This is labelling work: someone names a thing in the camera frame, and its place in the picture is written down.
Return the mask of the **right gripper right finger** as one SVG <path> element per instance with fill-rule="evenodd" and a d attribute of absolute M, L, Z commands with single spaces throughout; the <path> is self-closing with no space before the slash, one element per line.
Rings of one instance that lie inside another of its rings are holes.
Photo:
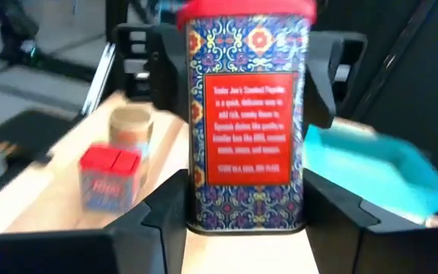
<path fill-rule="evenodd" d="M 427 228 L 304 171 L 306 233 L 319 274 L 438 274 Z"/>

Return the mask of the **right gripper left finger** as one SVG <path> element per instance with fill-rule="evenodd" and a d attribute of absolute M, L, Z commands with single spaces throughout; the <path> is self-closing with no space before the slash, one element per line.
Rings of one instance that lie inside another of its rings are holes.
<path fill-rule="evenodd" d="M 181 274 L 188 171 L 101 229 L 0 234 L 0 274 Z"/>

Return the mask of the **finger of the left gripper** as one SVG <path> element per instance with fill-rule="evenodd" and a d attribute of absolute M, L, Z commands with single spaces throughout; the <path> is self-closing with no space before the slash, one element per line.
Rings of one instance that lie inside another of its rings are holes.
<path fill-rule="evenodd" d="M 367 47 L 365 35 L 347 31 L 313 31 L 309 35 L 304 85 L 304 128 L 331 127 L 336 94 L 354 84 Z"/>
<path fill-rule="evenodd" d="M 185 39 L 172 24 L 115 27 L 116 53 L 122 59 L 124 90 L 134 102 L 149 102 L 189 121 Z"/>

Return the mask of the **smoked paprika tin red lid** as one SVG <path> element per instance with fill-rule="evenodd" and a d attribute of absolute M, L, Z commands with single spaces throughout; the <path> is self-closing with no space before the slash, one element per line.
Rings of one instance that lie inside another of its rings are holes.
<path fill-rule="evenodd" d="M 141 153 L 92 144 L 78 162 L 81 202 L 85 209 L 123 213 L 139 190 Z"/>
<path fill-rule="evenodd" d="M 179 10 L 193 231 L 302 229 L 303 88 L 315 19 L 315 0 L 189 0 Z"/>

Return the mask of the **teal plastic bin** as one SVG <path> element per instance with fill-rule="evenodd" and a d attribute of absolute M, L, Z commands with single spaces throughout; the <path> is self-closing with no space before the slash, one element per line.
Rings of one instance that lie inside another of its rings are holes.
<path fill-rule="evenodd" d="M 401 139 L 353 126 L 310 126 L 303 166 L 413 221 L 438 213 L 438 170 Z"/>

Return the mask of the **black platform with hazard tape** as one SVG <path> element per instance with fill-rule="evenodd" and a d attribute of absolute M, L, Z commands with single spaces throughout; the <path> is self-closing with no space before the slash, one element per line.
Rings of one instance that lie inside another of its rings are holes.
<path fill-rule="evenodd" d="M 42 110 L 25 110 L 0 123 L 0 155 L 9 164 L 52 160 L 51 147 L 81 121 Z"/>

